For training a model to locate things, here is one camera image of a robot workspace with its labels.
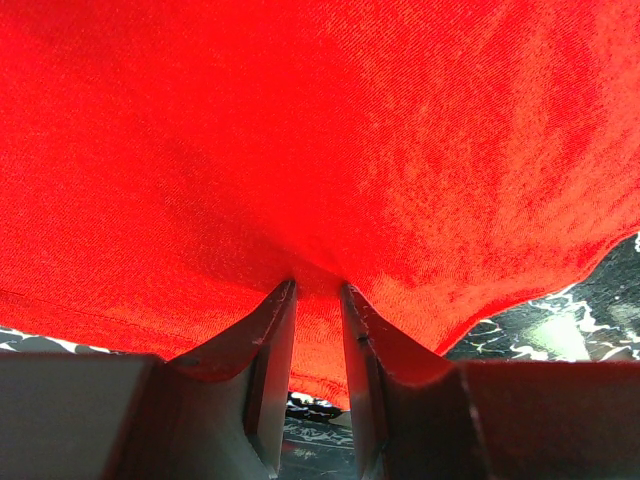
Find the red t shirt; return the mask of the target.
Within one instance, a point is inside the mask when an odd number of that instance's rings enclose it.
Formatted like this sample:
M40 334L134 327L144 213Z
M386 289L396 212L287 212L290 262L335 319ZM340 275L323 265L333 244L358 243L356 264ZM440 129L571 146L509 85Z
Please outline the red t shirt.
M342 283L437 353L639 229L635 1L5 1L1 322L170 358Z

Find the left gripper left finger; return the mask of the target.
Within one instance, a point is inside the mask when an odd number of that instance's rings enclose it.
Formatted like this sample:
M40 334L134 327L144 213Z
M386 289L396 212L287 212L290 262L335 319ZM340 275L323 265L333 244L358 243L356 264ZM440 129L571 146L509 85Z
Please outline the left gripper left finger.
M165 361L155 355L7 353L5 479L274 479L297 289Z

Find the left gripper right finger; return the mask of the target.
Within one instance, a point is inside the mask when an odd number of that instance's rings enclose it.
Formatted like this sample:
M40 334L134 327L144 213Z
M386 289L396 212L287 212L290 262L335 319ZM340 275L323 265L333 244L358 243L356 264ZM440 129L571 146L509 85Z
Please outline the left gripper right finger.
M635 479L635 362L452 362L341 290L362 479Z

